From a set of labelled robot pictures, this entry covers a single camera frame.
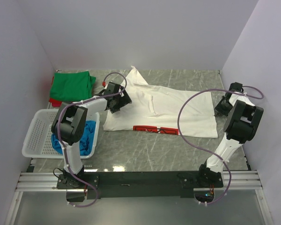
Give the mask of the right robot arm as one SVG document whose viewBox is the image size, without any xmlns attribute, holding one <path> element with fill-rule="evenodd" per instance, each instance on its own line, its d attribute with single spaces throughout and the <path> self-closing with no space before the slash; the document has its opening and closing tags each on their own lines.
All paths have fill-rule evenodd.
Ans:
<svg viewBox="0 0 281 225">
<path fill-rule="evenodd" d="M 251 141 L 259 127 L 264 109 L 253 104 L 246 96 L 243 85 L 234 82 L 218 105 L 216 114 L 226 116 L 224 136 L 215 153 L 199 167 L 198 182 L 202 186 L 218 185 L 221 173 L 234 152 L 247 141 Z"/>
</svg>

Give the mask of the white t shirt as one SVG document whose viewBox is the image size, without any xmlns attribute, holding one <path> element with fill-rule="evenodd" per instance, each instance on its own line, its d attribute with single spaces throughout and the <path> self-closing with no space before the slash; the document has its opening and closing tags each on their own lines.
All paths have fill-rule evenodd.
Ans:
<svg viewBox="0 0 281 225">
<path fill-rule="evenodd" d="M 217 138 L 217 124 L 210 92 L 175 90 L 149 85 L 132 67 L 126 76 L 132 100 L 120 111 L 107 113 L 105 131 L 132 130 L 135 126 L 181 129 L 185 136 Z"/>
</svg>

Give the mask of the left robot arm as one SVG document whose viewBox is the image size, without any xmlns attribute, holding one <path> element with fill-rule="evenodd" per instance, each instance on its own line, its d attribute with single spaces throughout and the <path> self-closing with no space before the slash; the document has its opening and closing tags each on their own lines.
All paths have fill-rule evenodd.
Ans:
<svg viewBox="0 0 281 225">
<path fill-rule="evenodd" d="M 132 103 L 126 92 L 127 85 L 109 82 L 98 96 L 73 103 L 62 103 L 52 124 L 52 133 L 57 137 L 63 154 L 64 167 L 60 184 L 77 188 L 85 182 L 79 141 L 84 133 L 88 115 L 109 110 L 115 113 Z"/>
</svg>

